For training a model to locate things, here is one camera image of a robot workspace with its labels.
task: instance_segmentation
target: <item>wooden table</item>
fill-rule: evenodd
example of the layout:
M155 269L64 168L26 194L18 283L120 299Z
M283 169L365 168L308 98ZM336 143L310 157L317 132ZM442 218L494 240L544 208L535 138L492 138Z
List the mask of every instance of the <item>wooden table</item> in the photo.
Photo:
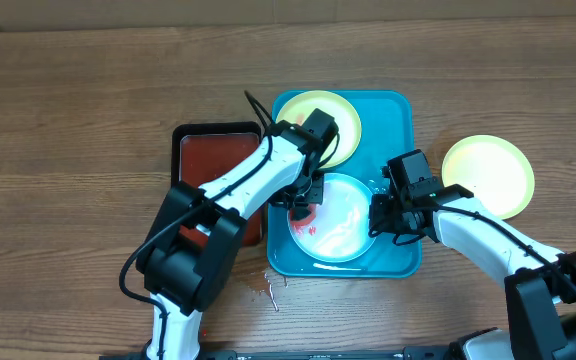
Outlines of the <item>wooden table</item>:
M401 92L435 172L465 136L510 140L536 176L511 223L576 249L576 18L0 33L0 359L140 349L152 309L117 274L167 190L172 130L252 119L243 89L270 105L294 88ZM405 280L287 285L263 246L243 250L202 340L389 349L507 325L493 281L427 241Z

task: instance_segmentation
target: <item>blue tray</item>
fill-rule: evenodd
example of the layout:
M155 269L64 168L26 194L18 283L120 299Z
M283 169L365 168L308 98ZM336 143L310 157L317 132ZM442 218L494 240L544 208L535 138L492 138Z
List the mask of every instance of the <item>blue tray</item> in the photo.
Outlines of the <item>blue tray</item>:
M282 106L304 90L281 94L272 107L273 118ZM405 97L387 90L332 91L347 99L359 113L362 133L357 150L345 162L326 169L350 175L373 193L385 192L387 182L381 175L386 161L415 148L412 110ZM405 278L421 265L421 242L406 246L392 244L393 235L382 234L360 257L342 263L326 263L304 253L295 243L288 222L287 210L268 209L268 261L286 276Z

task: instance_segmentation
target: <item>black cable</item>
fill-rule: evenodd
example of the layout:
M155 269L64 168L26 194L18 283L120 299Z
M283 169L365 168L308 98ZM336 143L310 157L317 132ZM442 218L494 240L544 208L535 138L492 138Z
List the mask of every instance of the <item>black cable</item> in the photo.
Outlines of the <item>black cable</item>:
M383 218L375 221L375 223L368 229L368 237L377 237L377 236L383 234L383 231L377 231L376 229L388 221L392 221L391 217L389 217L389 216L384 216Z
M508 229L506 229L505 227L503 227L502 225L500 225L499 223L497 223L496 221L485 217L481 214L479 214L478 212L472 212L472 211L468 211L468 210L463 210L460 208L455 208L455 207L450 207L450 206L429 206L429 207L417 207L417 208L412 208L412 209L407 209L406 211L401 212L400 214L403 213L413 213L413 212L421 212L421 211L447 211L447 212L452 212L452 213L457 213L457 214L462 214L462 215L466 215L466 216L470 216L476 220L480 220L485 222L486 224L492 226L495 230L499 231L500 233L502 233L504 236L506 236L510 241L512 241L515 245L517 245L519 248L521 248L523 251L526 252L526 254L532 256L534 259L536 259L537 261L539 261L540 263L542 263L546 268L548 268L548 270L550 270L567 288L568 290L570 290L576 297L576 285L566 276L564 275L561 271L559 271L559 269L557 268L557 266L553 265L550 261L548 261L546 258L544 258L543 256L541 256L537 251L535 251L531 246L526 245L523 241L521 241L519 238L517 238L512 232L510 232Z
M332 149L332 152L330 153L330 155L328 155L327 158L325 158L324 160L319 162L317 169L320 169L322 166L326 165L328 163L328 161L330 161L330 159L332 159L333 155L335 155L335 153L337 152L337 148L339 147L339 133L337 133L337 135L335 137L337 138L337 142L335 143L335 148Z
M159 360L163 360L163 358L164 358L164 339L166 336L166 324L167 324L167 320L168 320L168 312L166 311L166 307L164 306L164 304L162 304L161 302L154 300L154 299L151 299L147 296L139 295L135 292L130 291L126 287L126 275L128 274L128 270L130 270L130 266L132 266L132 263L135 262L137 257L139 257L139 255L141 254L141 252L143 252L144 249L148 248L150 245L154 244L155 241L160 236L167 233L168 231L170 231L170 229L172 229L174 227L181 226L181 224L184 223L188 218L190 218L191 216L194 216L197 212L201 211L208 204L211 204L211 203L221 199L222 197L226 196L226 194L231 193L239 185L241 185L246 180L250 179L254 174L256 174L266 164L266 162L268 162L270 160L270 158L272 156L272 137L268 136L269 135L269 133L268 133L269 124L266 122L266 119L264 119L264 117L261 115L261 113L259 112L259 109L261 109L261 111L264 113L264 115L267 116L267 118L270 121L272 121L272 117L270 116L268 111L263 107L263 105L261 105L261 103L259 103L259 101L257 101L257 99L255 99L248 91L244 91L244 94L246 95L246 98L248 99L250 106L252 106L253 110L255 111L255 114L257 115L257 117L259 118L259 121L261 122L261 124L264 127L264 136L268 137L268 151L266 152L266 155L264 156L264 158L259 162L259 164L257 164L257 166L255 166L252 170L250 170L248 173L246 173L246 175L242 176L239 180L237 180L233 184L227 186L220 193L218 193L217 195L206 200L200 206L190 209L187 213L185 213L184 215L182 215L181 217L179 217L177 220L173 221L172 223L168 224L168 226L163 228L161 231L159 231L153 237L151 237L150 239L145 241L143 244L141 244L139 247L137 247L137 249L135 249L135 251L133 251L133 253L130 254L128 259L126 259L126 262L124 263L123 267L121 268L121 271L119 272L119 288L121 289L122 293L124 293L126 296L128 296L131 299L151 304L151 305L157 307L159 309L159 311L161 312L161 314L159 316L161 318L161 331L159 333L159 352L157 353L157 355L159 356Z
M398 242L397 239L399 239L401 235L397 234L395 235L395 238L392 239L392 243L395 244L395 246L404 246L404 245L410 245L410 244L414 244L417 241L423 239L424 237L426 237L426 234L417 234L417 236L415 236L414 238L404 241L404 242Z

